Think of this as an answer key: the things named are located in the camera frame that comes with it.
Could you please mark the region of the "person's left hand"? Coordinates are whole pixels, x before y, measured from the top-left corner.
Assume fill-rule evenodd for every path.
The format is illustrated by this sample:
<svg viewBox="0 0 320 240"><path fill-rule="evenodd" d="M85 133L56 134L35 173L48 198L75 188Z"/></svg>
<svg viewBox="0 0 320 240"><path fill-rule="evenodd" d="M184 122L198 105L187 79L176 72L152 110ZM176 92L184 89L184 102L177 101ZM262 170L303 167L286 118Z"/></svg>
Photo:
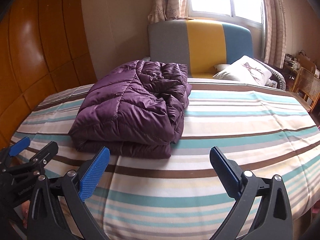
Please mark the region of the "person's left hand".
<svg viewBox="0 0 320 240"><path fill-rule="evenodd" d="M27 222L28 222L28 212L29 212L29 205L30 202L26 201L21 205L21 211L23 216L23 226L24 228L27 228Z"/></svg>

